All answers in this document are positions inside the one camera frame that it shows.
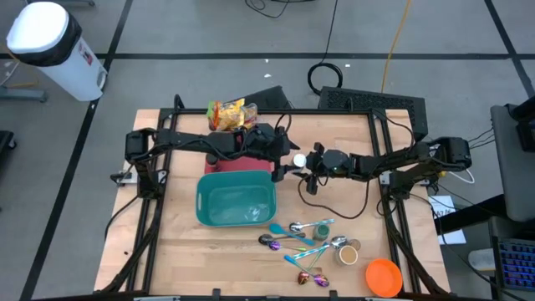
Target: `electrical cord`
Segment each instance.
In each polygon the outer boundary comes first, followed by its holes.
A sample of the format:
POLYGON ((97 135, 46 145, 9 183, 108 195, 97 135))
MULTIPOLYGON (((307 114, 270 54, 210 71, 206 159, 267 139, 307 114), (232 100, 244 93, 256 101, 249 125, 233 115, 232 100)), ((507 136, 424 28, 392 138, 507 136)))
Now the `electrical cord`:
POLYGON ((140 197, 140 195, 135 195, 133 199, 129 200, 124 206, 122 206, 116 213, 114 213, 113 216, 111 216, 110 220, 108 221, 108 224, 106 225, 106 229, 104 230, 104 240, 108 237, 108 231, 110 229, 111 223, 121 214, 126 208, 128 208, 130 205, 132 205, 135 200, 137 200, 140 197))
POLYGON ((307 200, 304 199, 303 197, 303 193, 301 192, 301 184, 303 184, 304 181, 306 181, 308 178, 310 178, 313 174, 310 174, 308 176, 305 176, 304 178, 301 179, 301 181, 299 181, 298 183, 298 194, 299 194, 299 197, 301 198, 301 201, 303 201, 303 203, 311 206, 311 207, 317 207, 317 208, 323 208, 323 209, 327 209, 329 210, 330 212, 334 213, 335 215, 339 216, 339 217, 342 217, 342 218, 345 218, 345 219, 355 219, 357 217, 360 217, 362 215, 362 213, 364 213, 364 210, 366 209, 366 207, 368 206, 368 196, 369 196, 369 180, 367 180, 366 182, 366 195, 364 197, 364 205, 362 206, 362 209, 360 209, 360 211, 355 214, 354 216, 352 217, 348 217, 348 216, 345 216, 344 214, 341 214, 341 213, 338 213, 336 212, 335 210, 331 209, 330 207, 327 207, 325 205, 319 205, 319 204, 312 204, 310 202, 307 202, 307 200))
POLYGON ((401 18, 400 26, 398 26, 398 30, 395 32, 392 47, 390 47, 388 57, 386 58, 385 71, 383 72, 383 82, 381 83, 381 93, 383 93, 383 91, 385 90, 385 81, 388 75, 388 66, 390 64, 390 59, 392 59, 392 53, 394 52, 395 45, 398 43, 398 38, 400 37, 401 29, 403 28, 403 25, 405 25, 405 20, 407 19, 407 14, 409 13, 409 6, 410 0, 407 0, 407 4, 405 5, 405 11, 403 12, 403 17, 401 18))
POLYGON ((377 115, 381 115, 381 116, 383 116, 383 118, 385 118, 386 120, 388 120, 388 121, 391 122, 392 124, 397 125, 397 126, 400 126, 400 127, 404 128, 404 129, 408 130, 409 133, 410 133, 410 146, 409 146, 409 150, 412 149, 412 147, 416 144, 415 134, 414 134, 414 132, 413 132, 408 126, 406 126, 406 125, 402 125, 402 124, 400 124, 400 123, 397 123, 397 122, 393 121, 393 120, 390 119, 387 115, 381 113, 381 112, 378 111, 377 109, 372 109, 372 112, 375 113, 375 114, 377 114, 377 115))
MULTIPOLYGON (((409 193, 409 194, 412 195, 412 196, 416 196, 416 197, 418 197, 419 199, 424 200, 425 202, 429 202, 428 200, 426 200, 425 198, 423 198, 423 197, 421 197, 421 196, 417 196, 416 194, 413 194, 413 193, 409 193)), ((435 202, 441 204, 442 206, 444 206, 444 207, 446 207, 446 208, 450 208, 450 209, 458 210, 458 208, 455 208, 455 207, 452 207, 452 206, 448 206, 448 205, 446 205, 445 203, 440 202, 439 200, 435 199, 433 196, 429 196, 429 197, 432 198, 433 201, 435 201, 435 202)))
POLYGON ((490 130, 486 130, 486 131, 484 131, 483 133, 481 133, 481 135, 479 135, 479 136, 476 137, 476 138, 472 138, 472 139, 470 139, 468 142, 472 142, 472 141, 474 141, 474 140, 478 140, 479 138, 483 137, 483 135, 485 135, 486 133, 490 132, 490 131, 493 130, 493 129, 494 129, 494 128, 491 128, 490 130))
POLYGON ((470 145, 470 147, 474 147, 474 145, 477 145, 478 143, 486 142, 486 141, 488 141, 488 140, 491 139, 491 138, 494 138, 494 134, 488 136, 487 138, 485 138, 485 139, 483 139, 483 140, 479 140, 479 141, 477 141, 477 142, 474 142, 474 144, 470 145))
MULTIPOLYGON (((181 145, 178 145, 176 148, 179 148, 179 147, 182 147, 182 146, 186 146, 186 145, 189 145, 189 144, 191 144, 191 143, 202 142, 202 141, 203 141, 203 140, 201 140, 201 139, 189 140, 189 141, 187 141, 187 142, 185 142, 185 143, 182 143, 181 145)), ((145 152, 145 153, 143 153, 143 154, 141 154, 141 155, 137 155, 137 156, 135 156, 134 158, 132 158, 131 160, 134 160, 134 161, 136 161, 137 163, 145 163, 145 162, 147 162, 147 161, 153 161, 153 160, 156 159, 157 157, 162 156, 162 155, 165 154, 165 152, 162 152, 162 153, 160 153, 160 154, 158 154, 158 155, 156 155, 156 156, 152 156, 151 153, 150 153, 150 151, 151 151, 151 150, 148 150, 147 152, 145 152), (145 158, 145 159, 143 159, 143 160, 138 160, 138 158, 141 158, 141 157, 143 157, 143 156, 147 156, 147 155, 149 156, 148 158, 145 158)))
POLYGON ((329 37, 327 38, 327 47, 325 48, 324 57, 321 59, 321 61, 314 66, 310 67, 307 74, 307 81, 308 81, 308 87, 316 94, 320 95, 321 91, 319 89, 316 89, 314 85, 312 84, 312 73, 318 68, 318 67, 326 67, 328 69, 333 70, 336 75, 338 76, 338 83, 336 84, 336 88, 341 88, 342 83, 344 82, 344 75, 342 74, 342 70, 335 65, 331 63, 324 63, 324 60, 327 58, 327 53, 329 52, 329 45, 331 43, 331 35, 333 34, 333 25, 334 25, 334 18, 336 17, 336 7, 338 6, 338 0, 334 2, 334 9, 333 9, 333 17, 331 19, 331 27, 329 30, 329 37))
POLYGON ((272 16, 270 14, 267 14, 267 13, 263 13, 262 11, 266 8, 266 3, 264 2, 264 0, 244 0, 245 1, 245 4, 250 8, 252 9, 253 11, 257 12, 257 13, 260 13, 261 15, 263 15, 264 17, 268 17, 268 18, 279 18, 280 16, 283 15, 284 11, 286 10, 286 7, 289 5, 289 3, 299 3, 299 2, 304 2, 304 1, 277 1, 277 2, 280 2, 280 3, 286 3, 284 4, 284 7, 283 7, 283 10, 277 15, 277 16, 272 16), (261 7, 258 7, 254 1, 258 1, 259 3, 262 4, 261 7))
MULTIPOLYGON (((125 176, 130 172, 130 169, 132 168, 133 165, 130 165, 130 167, 128 168, 128 170, 126 171, 125 175, 123 176, 123 179, 121 179, 119 181, 119 183, 121 181, 123 181, 125 179, 125 176)), ((159 181, 158 181, 158 185, 160 185, 161 183, 163 183, 163 181, 167 178, 167 175, 169 174, 169 172, 166 173, 165 176, 163 176, 159 181)), ((110 226, 112 224, 112 222, 117 218, 117 216, 119 216, 119 214, 121 214, 124 210, 126 210, 128 207, 130 207, 130 205, 132 205, 137 199, 141 198, 141 196, 139 194, 135 195, 134 198, 132 198, 131 200, 129 200, 124 206, 122 206, 116 213, 114 213, 114 215, 111 216, 110 220, 108 221, 108 224, 106 225, 106 229, 104 230, 104 240, 106 240, 106 238, 108 237, 108 231, 110 229, 110 226)))
POLYGON ((380 205, 380 203, 381 203, 382 201, 383 201, 383 200, 379 200, 379 201, 377 202, 377 205, 375 206, 375 210, 377 211, 377 214, 379 214, 379 215, 382 216, 382 217, 391 216, 391 215, 395 212, 395 210, 398 208, 398 202, 394 202, 394 207, 393 207, 392 209, 390 209, 390 211, 389 211, 388 213, 383 214, 383 213, 381 213, 381 212, 379 211, 379 205, 380 205))
POLYGON ((486 208, 484 208, 484 207, 481 207, 481 206, 479 206, 478 204, 476 204, 476 203, 474 203, 474 202, 471 202, 471 201, 467 200, 467 199, 466 199, 465 197, 463 197, 463 196, 459 196, 458 194, 456 194, 455 192, 453 192, 453 191, 451 191, 451 190, 445 188, 445 187, 442 186, 441 184, 438 184, 438 183, 437 183, 437 185, 438 185, 440 188, 444 189, 445 191, 450 192, 450 194, 452 194, 452 195, 454 195, 454 196, 457 196, 458 198, 462 199, 463 201, 470 203, 472 206, 477 207, 477 208, 481 209, 482 211, 484 211, 484 212, 486 212, 486 213, 489 213, 489 214, 491 214, 491 215, 493 215, 493 216, 497 216, 497 217, 500 217, 500 216, 502 215, 502 214, 497 214, 497 213, 495 213, 495 212, 492 212, 492 211, 490 211, 490 210, 488 210, 488 209, 486 209, 486 208))
POLYGON ((327 182, 329 181, 329 174, 327 174, 327 176, 325 177, 325 182, 322 183, 320 180, 319 180, 319 177, 318 177, 318 184, 321 185, 321 186, 327 186, 327 182))
POLYGON ((467 180, 465 178, 463 178, 462 176, 459 176, 457 175, 455 172, 453 171, 448 171, 448 173, 454 177, 456 177, 457 179, 467 183, 467 184, 476 184, 476 178, 474 178, 474 176, 472 175, 472 173, 470 172, 469 169, 466 168, 466 173, 468 174, 468 176, 470 176, 470 180, 467 180))
POLYGON ((473 149, 476 149, 476 148, 478 148, 478 147, 482 147, 482 146, 485 146, 485 145, 487 145, 487 144, 491 144, 492 142, 494 142, 494 139, 492 139, 492 140, 490 140, 490 141, 488 141, 488 142, 485 142, 485 143, 483 143, 483 144, 480 144, 480 145, 474 145, 474 146, 472 146, 470 149, 473 150, 473 149))
POLYGON ((281 123, 281 120, 284 118, 284 116, 288 116, 288 125, 286 125, 286 130, 284 131, 284 134, 287 134, 290 130, 290 126, 292 126, 291 114, 282 114, 280 117, 278 117, 277 123, 275 124, 275 130, 278 128, 278 125, 281 123))

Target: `chip bag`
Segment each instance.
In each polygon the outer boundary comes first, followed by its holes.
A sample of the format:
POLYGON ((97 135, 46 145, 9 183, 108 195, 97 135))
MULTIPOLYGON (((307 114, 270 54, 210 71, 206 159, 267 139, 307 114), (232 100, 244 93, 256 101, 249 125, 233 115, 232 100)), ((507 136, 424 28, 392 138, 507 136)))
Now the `chip bag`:
POLYGON ((244 106, 245 99, 222 103, 211 101, 208 105, 208 122, 211 130, 235 130, 242 126, 250 129, 257 122, 257 106, 244 106))

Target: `wooden tabletop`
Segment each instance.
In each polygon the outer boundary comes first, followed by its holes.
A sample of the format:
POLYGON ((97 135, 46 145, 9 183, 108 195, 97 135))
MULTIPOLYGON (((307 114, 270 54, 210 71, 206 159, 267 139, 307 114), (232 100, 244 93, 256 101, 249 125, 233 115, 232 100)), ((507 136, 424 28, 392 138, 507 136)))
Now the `wooden tabletop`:
MULTIPOLYGON (((158 114, 159 110, 139 110, 134 129, 155 128, 158 114)), ((397 123, 410 126, 405 110, 388 110, 387 115, 397 123)), ((278 117, 261 116, 262 122, 272 125, 278 117)), ((379 121, 376 127, 380 133, 379 121)), ((395 150, 409 145, 410 134, 407 130, 393 124, 389 124, 389 129, 395 150)), ((180 115, 176 130, 208 134, 206 116, 180 115)), ((288 135, 304 154, 312 150, 314 142, 320 141, 326 149, 372 155, 368 121, 363 115, 293 115, 288 135)), ((283 163, 288 163, 291 157, 283 158, 283 163)), ((297 284, 299 270, 283 260, 283 255, 292 254, 292 250, 275 252, 257 242, 259 235, 269 233, 267 226, 212 228, 197 221, 196 184, 203 176, 204 160, 205 154, 202 153, 173 152, 151 294, 211 295, 214 288, 220 288, 223 295, 242 296, 327 296, 330 289, 336 289, 339 296, 343 297, 373 295, 366 286, 365 269, 376 258, 390 258, 385 221, 375 210, 380 199, 377 181, 369 184, 369 201, 364 214, 354 220, 345 220, 322 208, 305 205, 298 196, 298 178, 295 176, 286 175, 283 181, 277 183, 278 212, 273 222, 287 226, 290 222, 334 218, 335 223, 330 226, 331 237, 345 235, 361 242, 359 260, 353 266, 339 266, 334 261, 332 249, 318 260, 316 271, 323 273, 330 281, 329 288, 320 288, 313 282, 297 284)), ((310 196, 304 191, 303 195, 309 202, 324 204, 345 215, 354 215, 364 205, 364 192, 365 183, 329 179, 327 186, 319 187, 317 196, 310 196)), ((427 198, 425 188, 415 187, 412 193, 427 198)), ((121 187, 114 212, 135 194, 135 186, 121 187)), ((131 254, 140 204, 137 202, 111 226, 95 289, 108 284, 131 254)), ((405 202, 405 209, 415 255, 438 284, 449 290, 429 205, 412 198, 405 202)), ((312 229, 305 229, 307 237, 311 237, 312 229)), ((288 246, 303 246, 294 240, 282 242, 288 246)), ((405 287, 410 291, 405 258, 401 252, 400 257, 405 287)), ((310 256, 300 263, 308 266, 312 259, 313 256, 310 256)), ((136 288, 141 288, 145 257, 140 260, 139 267, 136 288)))

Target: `white paper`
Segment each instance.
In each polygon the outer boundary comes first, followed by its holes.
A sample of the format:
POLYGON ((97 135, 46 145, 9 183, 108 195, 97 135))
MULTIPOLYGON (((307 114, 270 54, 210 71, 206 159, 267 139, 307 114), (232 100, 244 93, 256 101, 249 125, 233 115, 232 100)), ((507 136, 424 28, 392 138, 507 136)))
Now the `white paper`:
MULTIPOLYGON (((433 210, 435 210, 437 216, 442 217, 455 212, 455 209, 446 207, 433 199, 436 199, 437 201, 449 207, 453 207, 453 201, 451 199, 451 196, 433 196, 432 198, 429 197, 429 202, 433 206, 433 210)), ((462 232, 462 230, 457 230, 444 234, 444 238, 446 239, 446 242, 448 244, 466 243, 465 234, 462 232)), ((442 235, 438 236, 438 241, 441 245, 444 244, 444 241, 442 240, 442 235)))

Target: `gray floor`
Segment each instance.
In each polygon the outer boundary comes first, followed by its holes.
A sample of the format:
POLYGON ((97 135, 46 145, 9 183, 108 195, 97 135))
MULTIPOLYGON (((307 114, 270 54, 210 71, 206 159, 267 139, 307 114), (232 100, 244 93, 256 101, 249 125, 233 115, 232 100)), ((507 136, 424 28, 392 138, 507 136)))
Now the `gray floor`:
MULTIPOLYGON (((96 53, 108 52, 125 0, 96 1, 97 7, 67 5, 84 28, 96 53)), ((520 54, 535 53, 535 21, 530 0, 494 0, 520 54)), ((266 19, 243 1, 134 0, 117 53, 321 53, 329 33, 334 2, 290 4, 284 15, 266 19)), ((22 2, 0 4, 0 35, 5 37, 22 2)), ((267 3, 270 13, 282 4, 267 3)), ((332 53, 387 53, 404 3, 388 0, 340 0, 332 53)), ((506 48, 482 0, 414 0, 398 53, 506 54, 506 48)), ((205 108, 214 99, 233 99, 277 84, 299 108, 317 106, 306 82, 317 59, 116 59, 88 138, 34 298, 90 293, 104 246, 103 232, 115 199, 109 174, 122 165, 124 135, 138 109, 171 106, 179 93, 187 107, 205 108)), ((335 59, 344 87, 379 91, 380 59, 335 59)), ((0 74, 8 68, 0 61, 0 74)), ((535 62, 522 61, 535 79, 535 62)), ((32 80, 21 68, 10 83, 32 80)), ((16 133, 19 147, 0 177, 0 295, 20 297, 43 230, 58 195, 87 103, 72 99, 39 74, 49 102, 0 101, 0 129, 16 133)), ((318 70, 316 85, 336 84, 318 70)), ((527 98, 511 60, 394 60, 385 92, 424 97, 430 136, 472 138, 490 129, 492 105, 518 104, 527 98)), ((473 151, 476 185, 448 176, 441 184, 480 202, 501 192, 493 145, 473 151)), ((489 245, 486 225, 466 229, 468 244, 454 247, 466 256, 489 245)), ((443 249, 452 290, 463 296, 490 297, 488 284, 443 249)))

